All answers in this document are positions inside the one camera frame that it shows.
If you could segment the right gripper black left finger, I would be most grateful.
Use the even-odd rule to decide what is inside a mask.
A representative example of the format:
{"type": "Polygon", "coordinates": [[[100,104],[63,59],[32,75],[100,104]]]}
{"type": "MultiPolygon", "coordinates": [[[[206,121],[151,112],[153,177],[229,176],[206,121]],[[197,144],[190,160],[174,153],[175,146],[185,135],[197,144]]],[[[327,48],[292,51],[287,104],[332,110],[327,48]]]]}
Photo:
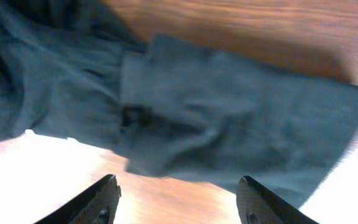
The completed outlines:
{"type": "Polygon", "coordinates": [[[108,174],[34,224],[113,224],[120,197],[116,176],[108,174]]]}

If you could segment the dark green t-shirt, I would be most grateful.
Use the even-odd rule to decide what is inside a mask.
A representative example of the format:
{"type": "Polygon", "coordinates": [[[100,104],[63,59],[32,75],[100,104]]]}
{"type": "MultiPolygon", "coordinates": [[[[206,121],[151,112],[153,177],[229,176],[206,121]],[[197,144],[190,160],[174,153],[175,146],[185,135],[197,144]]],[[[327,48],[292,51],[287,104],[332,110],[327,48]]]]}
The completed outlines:
{"type": "Polygon", "coordinates": [[[110,149],[127,171],[301,206],[358,128],[358,86],[158,35],[99,1],[0,1],[0,141],[30,129],[110,149]]]}

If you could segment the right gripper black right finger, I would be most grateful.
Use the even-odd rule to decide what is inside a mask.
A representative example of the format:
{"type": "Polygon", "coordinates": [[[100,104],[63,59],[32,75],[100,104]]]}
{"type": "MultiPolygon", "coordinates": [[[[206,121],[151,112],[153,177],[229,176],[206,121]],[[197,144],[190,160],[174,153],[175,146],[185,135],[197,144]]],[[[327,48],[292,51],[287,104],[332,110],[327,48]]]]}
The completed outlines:
{"type": "Polygon", "coordinates": [[[248,175],[239,181],[236,203],[242,224],[318,224],[248,175]]]}

